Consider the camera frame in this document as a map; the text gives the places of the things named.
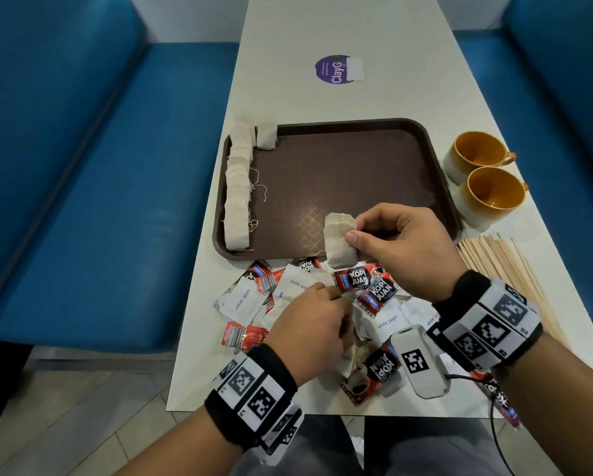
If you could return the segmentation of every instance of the blue bench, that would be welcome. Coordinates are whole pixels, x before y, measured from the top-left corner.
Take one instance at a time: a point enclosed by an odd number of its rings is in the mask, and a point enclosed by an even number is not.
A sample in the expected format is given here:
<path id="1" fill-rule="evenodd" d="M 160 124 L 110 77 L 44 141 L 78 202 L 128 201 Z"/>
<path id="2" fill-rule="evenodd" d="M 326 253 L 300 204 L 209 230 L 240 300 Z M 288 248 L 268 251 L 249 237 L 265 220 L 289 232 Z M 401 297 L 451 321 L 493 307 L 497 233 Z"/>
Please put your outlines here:
<path id="1" fill-rule="evenodd" d="M 176 341 L 238 44 L 146 36 L 129 0 L 0 0 L 1 341 Z"/>
<path id="2" fill-rule="evenodd" d="M 593 0 L 513 0 L 456 39 L 593 321 Z"/>

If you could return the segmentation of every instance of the left hand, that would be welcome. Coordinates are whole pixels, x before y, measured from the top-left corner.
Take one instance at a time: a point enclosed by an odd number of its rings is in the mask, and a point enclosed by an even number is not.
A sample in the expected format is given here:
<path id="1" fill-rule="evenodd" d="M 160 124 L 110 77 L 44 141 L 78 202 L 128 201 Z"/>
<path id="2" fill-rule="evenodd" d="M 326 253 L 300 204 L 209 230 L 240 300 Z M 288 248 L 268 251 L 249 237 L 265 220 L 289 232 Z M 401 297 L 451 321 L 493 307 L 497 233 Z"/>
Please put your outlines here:
<path id="1" fill-rule="evenodd" d="M 301 386 L 354 344 L 352 313 L 352 303 L 341 298 L 339 288 L 317 282 L 287 306 L 264 344 L 272 347 Z"/>

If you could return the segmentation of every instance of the white sensor device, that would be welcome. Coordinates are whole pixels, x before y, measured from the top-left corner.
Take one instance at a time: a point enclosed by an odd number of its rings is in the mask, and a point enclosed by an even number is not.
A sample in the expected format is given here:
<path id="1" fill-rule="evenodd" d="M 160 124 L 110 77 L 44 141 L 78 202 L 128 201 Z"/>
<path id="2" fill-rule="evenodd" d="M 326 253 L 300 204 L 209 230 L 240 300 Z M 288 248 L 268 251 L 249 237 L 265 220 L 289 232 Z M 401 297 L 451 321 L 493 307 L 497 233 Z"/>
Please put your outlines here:
<path id="1" fill-rule="evenodd" d="M 391 336 L 391 345 L 400 358 L 413 391 L 423 399 L 444 396 L 451 389 L 451 380 L 445 376 L 446 367 L 441 359 L 433 356 L 428 340 L 421 326 L 411 326 Z"/>

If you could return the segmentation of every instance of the bench backrest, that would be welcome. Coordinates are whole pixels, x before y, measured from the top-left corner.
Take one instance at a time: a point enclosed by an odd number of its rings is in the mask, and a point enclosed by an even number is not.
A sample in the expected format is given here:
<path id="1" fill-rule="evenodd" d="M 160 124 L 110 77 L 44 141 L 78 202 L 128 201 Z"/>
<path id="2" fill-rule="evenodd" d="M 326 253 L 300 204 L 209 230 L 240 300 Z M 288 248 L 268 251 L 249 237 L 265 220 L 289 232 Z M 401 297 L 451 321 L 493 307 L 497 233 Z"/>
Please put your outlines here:
<path id="1" fill-rule="evenodd" d="M 0 0 L 0 280 L 144 41 L 129 0 Z"/>
<path id="2" fill-rule="evenodd" d="M 593 159 L 593 0 L 513 0 L 505 21 Z"/>

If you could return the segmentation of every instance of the wristband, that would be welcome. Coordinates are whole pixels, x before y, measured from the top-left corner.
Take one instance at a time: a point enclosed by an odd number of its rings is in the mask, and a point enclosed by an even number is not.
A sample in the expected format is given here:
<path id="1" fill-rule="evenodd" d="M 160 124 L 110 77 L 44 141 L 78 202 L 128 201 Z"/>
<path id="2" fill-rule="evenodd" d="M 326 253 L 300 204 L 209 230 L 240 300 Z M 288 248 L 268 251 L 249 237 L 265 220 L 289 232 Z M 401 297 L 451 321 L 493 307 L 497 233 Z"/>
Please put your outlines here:
<path id="1" fill-rule="evenodd" d="M 262 446 L 271 454 L 289 443 L 303 420 L 292 403 L 296 390 L 281 359 L 261 344 L 247 355 L 238 353 L 221 370 L 204 405 L 226 440 L 244 450 Z"/>
<path id="2" fill-rule="evenodd" d="M 499 279 L 466 272 L 453 294 L 433 307 L 428 335 L 467 371 L 510 366 L 543 332 L 537 308 Z"/>

